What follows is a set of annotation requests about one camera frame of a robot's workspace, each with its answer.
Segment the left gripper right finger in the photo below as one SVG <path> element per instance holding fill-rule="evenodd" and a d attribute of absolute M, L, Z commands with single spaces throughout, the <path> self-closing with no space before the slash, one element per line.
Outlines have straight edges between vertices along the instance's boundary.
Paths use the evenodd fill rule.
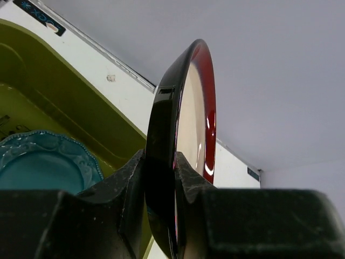
<path fill-rule="evenodd" d="M 216 188 L 176 158 L 179 258 L 344 258 L 344 225 L 324 193 Z"/>

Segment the red rimmed cream plate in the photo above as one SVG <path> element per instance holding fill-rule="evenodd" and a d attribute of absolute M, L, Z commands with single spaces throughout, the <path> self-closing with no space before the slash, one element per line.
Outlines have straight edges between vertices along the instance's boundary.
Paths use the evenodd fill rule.
<path fill-rule="evenodd" d="M 205 41 L 195 40 L 167 69 L 155 94 L 145 149 L 151 233 L 168 258 L 206 258 L 202 192 L 213 187 L 216 94 Z"/>

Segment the teal scalloped plate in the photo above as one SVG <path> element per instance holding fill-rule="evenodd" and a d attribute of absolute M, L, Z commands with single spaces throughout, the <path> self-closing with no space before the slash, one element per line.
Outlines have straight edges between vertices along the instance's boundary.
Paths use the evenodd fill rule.
<path fill-rule="evenodd" d="M 1 189 L 62 189 L 78 194 L 102 181 L 92 153 L 51 131 L 16 133 L 1 141 Z"/>

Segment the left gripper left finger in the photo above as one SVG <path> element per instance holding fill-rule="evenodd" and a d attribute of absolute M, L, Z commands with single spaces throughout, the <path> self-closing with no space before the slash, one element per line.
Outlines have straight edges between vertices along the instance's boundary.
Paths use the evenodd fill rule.
<path fill-rule="evenodd" d="M 1 258 L 138 258 L 143 150 L 78 195 L 1 191 Z"/>

